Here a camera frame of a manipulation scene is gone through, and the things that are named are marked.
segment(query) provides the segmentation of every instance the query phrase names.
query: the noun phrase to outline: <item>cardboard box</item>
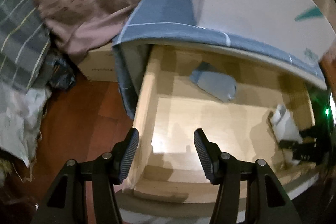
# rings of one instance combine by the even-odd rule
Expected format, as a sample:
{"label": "cardboard box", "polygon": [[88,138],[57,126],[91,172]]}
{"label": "cardboard box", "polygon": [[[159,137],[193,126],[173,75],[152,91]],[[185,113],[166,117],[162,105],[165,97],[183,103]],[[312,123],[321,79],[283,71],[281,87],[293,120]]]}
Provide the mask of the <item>cardboard box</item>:
{"label": "cardboard box", "polygon": [[88,80],[117,82],[114,70],[112,43],[90,50],[85,59],[77,66]]}

